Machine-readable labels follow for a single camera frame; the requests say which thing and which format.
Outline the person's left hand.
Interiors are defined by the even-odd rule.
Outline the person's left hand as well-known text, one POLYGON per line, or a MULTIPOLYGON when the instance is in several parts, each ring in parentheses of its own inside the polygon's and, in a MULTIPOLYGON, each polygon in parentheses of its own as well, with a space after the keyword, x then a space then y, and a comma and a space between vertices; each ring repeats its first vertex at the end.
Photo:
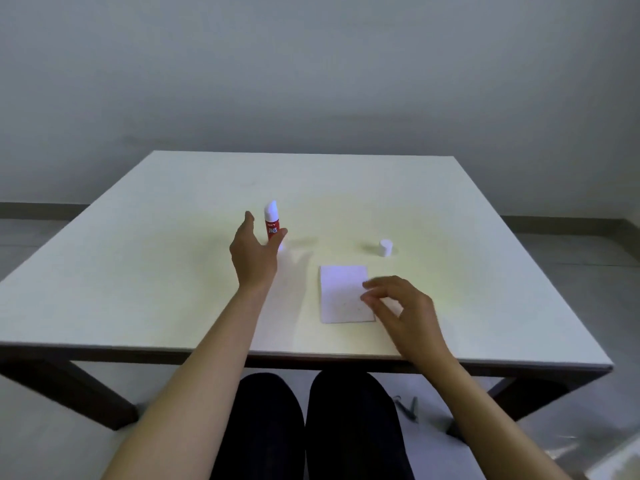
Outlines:
POLYGON ((269 242, 261 244, 254 234, 254 217, 248 210, 230 245, 239 288, 260 290, 267 294, 277 272, 278 251, 269 249, 269 242))

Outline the person's right hand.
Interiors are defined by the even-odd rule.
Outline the person's right hand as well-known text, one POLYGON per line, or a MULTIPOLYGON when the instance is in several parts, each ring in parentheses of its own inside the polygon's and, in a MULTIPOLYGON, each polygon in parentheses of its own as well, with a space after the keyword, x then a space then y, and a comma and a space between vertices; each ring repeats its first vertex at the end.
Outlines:
POLYGON ((375 277, 363 287, 365 292, 388 292, 393 297, 385 302, 397 313, 397 321, 382 325, 405 360, 423 373, 453 361, 428 295, 399 276, 375 277))

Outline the person's right forearm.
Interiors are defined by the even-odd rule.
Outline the person's right forearm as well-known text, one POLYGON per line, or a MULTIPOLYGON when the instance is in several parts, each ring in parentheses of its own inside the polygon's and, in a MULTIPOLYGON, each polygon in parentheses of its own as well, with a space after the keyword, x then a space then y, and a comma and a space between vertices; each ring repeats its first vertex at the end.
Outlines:
POLYGON ((444 400, 486 480, 572 480, 452 355, 414 365, 444 400))

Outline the person's left forearm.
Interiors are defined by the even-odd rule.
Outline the person's left forearm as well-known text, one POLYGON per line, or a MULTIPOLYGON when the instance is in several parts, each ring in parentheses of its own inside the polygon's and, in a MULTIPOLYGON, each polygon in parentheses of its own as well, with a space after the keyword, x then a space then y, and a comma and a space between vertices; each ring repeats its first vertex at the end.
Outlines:
POLYGON ((207 480, 267 284, 242 285, 119 446, 101 480, 207 480))

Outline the red and white glue stick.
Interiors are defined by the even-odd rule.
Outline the red and white glue stick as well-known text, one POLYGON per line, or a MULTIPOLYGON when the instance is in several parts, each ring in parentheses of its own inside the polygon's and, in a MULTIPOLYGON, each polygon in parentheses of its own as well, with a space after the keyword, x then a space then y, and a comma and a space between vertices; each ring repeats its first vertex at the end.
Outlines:
POLYGON ((279 211, 276 200, 268 202, 264 208, 264 220, 266 225, 266 231, 268 241, 282 234, 282 229, 279 220, 279 211))

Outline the white paper sheet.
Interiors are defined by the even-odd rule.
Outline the white paper sheet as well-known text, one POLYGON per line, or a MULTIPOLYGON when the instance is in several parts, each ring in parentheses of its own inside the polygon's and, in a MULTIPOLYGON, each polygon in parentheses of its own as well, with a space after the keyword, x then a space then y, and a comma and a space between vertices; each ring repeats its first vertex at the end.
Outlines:
POLYGON ((321 322, 345 324, 375 322, 371 309, 361 296, 363 282, 369 279, 367 266, 320 266, 321 322))

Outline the person's black trousers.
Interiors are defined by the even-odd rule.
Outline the person's black trousers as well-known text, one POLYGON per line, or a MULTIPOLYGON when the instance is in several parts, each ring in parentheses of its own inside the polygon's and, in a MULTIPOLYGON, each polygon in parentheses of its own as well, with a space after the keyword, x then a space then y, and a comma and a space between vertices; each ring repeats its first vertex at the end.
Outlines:
POLYGON ((210 480, 415 480, 396 407, 367 372, 321 371, 307 416, 270 372, 240 380, 210 480))

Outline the clear plastic sheet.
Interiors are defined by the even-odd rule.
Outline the clear plastic sheet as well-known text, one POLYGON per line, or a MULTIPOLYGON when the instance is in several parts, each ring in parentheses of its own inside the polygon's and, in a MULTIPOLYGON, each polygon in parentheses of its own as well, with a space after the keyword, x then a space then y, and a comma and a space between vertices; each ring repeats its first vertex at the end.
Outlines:
POLYGON ((640 431, 627 438, 568 436, 545 453, 571 480, 640 480, 640 431))

